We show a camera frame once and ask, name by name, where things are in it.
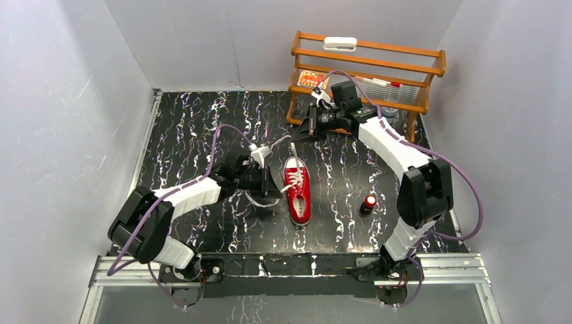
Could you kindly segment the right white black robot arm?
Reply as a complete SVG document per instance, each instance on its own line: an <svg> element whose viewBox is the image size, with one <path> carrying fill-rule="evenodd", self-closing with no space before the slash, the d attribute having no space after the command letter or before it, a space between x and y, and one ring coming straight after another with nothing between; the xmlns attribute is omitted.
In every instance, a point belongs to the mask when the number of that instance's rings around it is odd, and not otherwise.
<svg viewBox="0 0 572 324"><path fill-rule="evenodd" d="M316 87L315 103L308 107L303 122L293 133L294 142L315 142L328 131L343 129L372 149L397 175L399 218L389 239L380 248L377 261L352 269L398 279L412 263L418 242L445 213L453 208L451 166L429 157L398 135L379 108L365 107L359 87L349 80L331 86L332 97Z"/></svg>

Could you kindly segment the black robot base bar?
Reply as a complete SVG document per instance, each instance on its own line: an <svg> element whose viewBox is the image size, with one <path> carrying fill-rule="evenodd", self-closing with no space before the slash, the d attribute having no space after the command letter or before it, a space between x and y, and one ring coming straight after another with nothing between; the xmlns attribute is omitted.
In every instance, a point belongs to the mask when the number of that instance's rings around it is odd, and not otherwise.
<svg viewBox="0 0 572 324"><path fill-rule="evenodd" d="M202 256L199 274L185 278L162 265L159 280L173 288L204 288L204 297L353 295L407 297L420 278L411 261L389 270L377 253L222 253Z"/></svg>

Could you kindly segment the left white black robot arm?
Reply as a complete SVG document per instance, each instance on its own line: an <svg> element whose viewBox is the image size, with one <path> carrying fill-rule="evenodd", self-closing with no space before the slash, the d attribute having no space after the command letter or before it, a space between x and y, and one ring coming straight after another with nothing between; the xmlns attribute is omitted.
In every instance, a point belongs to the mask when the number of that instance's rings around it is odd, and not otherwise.
<svg viewBox="0 0 572 324"><path fill-rule="evenodd" d="M161 263L174 268L182 279L193 281L202 272L202 257L192 245L169 236L172 221L219 203L237 190L253 198L283 196L268 165L248 155L228 155L208 176L188 184L156 191L135 188L110 225L108 239L141 264Z"/></svg>

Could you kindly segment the red canvas sneaker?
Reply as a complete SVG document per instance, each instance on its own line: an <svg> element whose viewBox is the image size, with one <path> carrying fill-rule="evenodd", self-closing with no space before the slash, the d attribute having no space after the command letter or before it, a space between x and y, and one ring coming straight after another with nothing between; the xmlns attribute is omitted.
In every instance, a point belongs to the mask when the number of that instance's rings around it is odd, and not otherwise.
<svg viewBox="0 0 572 324"><path fill-rule="evenodd" d="M304 226L311 218L310 174L306 164L298 157L290 157L283 168L291 219L296 226Z"/></svg>

